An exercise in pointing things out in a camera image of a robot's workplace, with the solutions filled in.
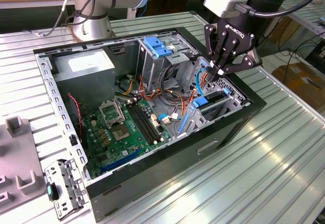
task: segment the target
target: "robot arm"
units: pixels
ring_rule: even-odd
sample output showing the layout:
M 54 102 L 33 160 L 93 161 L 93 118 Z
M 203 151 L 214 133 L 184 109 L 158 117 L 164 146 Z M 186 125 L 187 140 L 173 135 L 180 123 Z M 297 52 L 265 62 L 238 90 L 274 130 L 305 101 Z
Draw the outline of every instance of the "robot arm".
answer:
M 284 0 L 205 0 L 204 5 L 221 19 L 205 25 L 205 39 L 210 62 L 210 79 L 227 73 L 250 69 L 262 64 L 255 46 L 272 17 L 292 13 L 312 0 L 278 12 Z M 110 35 L 108 8 L 138 8 L 147 0 L 75 0 L 80 10 L 73 26 L 74 35 L 83 41 Z M 234 64 L 244 54 L 241 63 Z
M 204 5 L 221 19 L 205 25 L 205 39 L 210 55 L 209 79 L 239 72 L 262 64 L 255 46 L 272 17 L 296 11 L 312 0 L 278 12 L 284 0 L 205 0 Z M 235 58 L 244 54 L 241 63 Z
M 82 10 L 72 23 L 74 35 L 82 41 L 102 39 L 110 36 L 109 8 L 139 8 L 148 0 L 74 0 L 76 10 Z

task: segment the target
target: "expansion card bracket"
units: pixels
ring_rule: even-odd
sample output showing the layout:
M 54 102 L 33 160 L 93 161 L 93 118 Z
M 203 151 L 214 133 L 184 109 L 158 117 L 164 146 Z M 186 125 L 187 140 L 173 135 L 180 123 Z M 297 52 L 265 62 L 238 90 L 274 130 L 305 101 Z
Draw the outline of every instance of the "expansion card bracket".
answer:
M 86 190 L 73 159 L 57 160 L 45 169 L 45 173 L 47 193 L 59 220 L 83 208 Z

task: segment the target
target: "robotiq logo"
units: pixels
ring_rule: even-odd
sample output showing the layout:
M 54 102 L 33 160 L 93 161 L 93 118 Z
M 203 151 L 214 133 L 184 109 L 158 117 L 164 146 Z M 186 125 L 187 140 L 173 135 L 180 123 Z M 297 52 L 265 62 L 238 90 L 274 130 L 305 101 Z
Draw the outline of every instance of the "robotiq logo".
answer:
M 234 33 L 238 34 L 238 36 L 241 37 L 242 39 L 245 38 L 245 35 L 242 32 L 240 32 L 238 29 L 235 29 L 234 27 L 231 27 L 229 24 L 227 24 L 225 28 L 231 29 Z

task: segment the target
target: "ram slot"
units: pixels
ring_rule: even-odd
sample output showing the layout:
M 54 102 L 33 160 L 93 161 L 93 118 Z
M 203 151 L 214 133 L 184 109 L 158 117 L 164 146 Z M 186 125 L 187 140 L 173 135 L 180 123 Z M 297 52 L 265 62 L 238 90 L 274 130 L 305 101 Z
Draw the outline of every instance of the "ram slot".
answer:
M 129 114 L 131 115 L 133 121 L 136 123 L 136 125 L 138 126 L 140 132 L 143 134 L 143 136 L 145 137 L 146 141 L 151 144 L 153 142 L 153 139 L 150 137 L 150 135 L 148 134 L 148 132 L 146 131 L 145 127 L 139 123 L 140 118 L 138 117 L 138 115 L 136 114 L 135 110 L 133 107 L 127 107 L 127 110 L 129 112 Z
M 138 105 L 130 105 L 126 108 L 138 126 L 140 132 L 146 138 L 148 144 L 152 145 L 154 141 L 158 141 L 158 133 L 154 129 L 153 125 L 151 125 L 141 108 Z

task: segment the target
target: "aluminum extrusion table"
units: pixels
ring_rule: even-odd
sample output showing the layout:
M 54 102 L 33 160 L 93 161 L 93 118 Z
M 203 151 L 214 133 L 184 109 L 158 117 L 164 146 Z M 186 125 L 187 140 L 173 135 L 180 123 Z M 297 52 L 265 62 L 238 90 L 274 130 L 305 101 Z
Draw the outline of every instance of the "aluminum extrusion table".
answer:
M 176 26 L 204 43 L 190 13 L 112 22 L 117 35 Z M 75 42 L 66 28 L 49 37 L 0 35 L 0 119 L 28 118 L 42 169 L 70 158 L 32 50 Z M 267 105 L 231 144 L 100 223 L 312 223 L 325 206 L 324 119 L 262 68 L 238 74 Z M 94 223 L 89 201 L 63 223 Z M 46 194 L 0 216 L 0 223 L 58 223 Z
M 281 7 L 283 9 L 288 9 L 302 1 L 303 0 L 287 0 Z M 325 25 L 319 22 L 320 17 L 325 17 L 325 4 L 308 4 L 304 8 L 289 14 L 288 17 L 292 18 L 316 35 L 323 34 L 320 37 L 323 39 L 325 38 Z

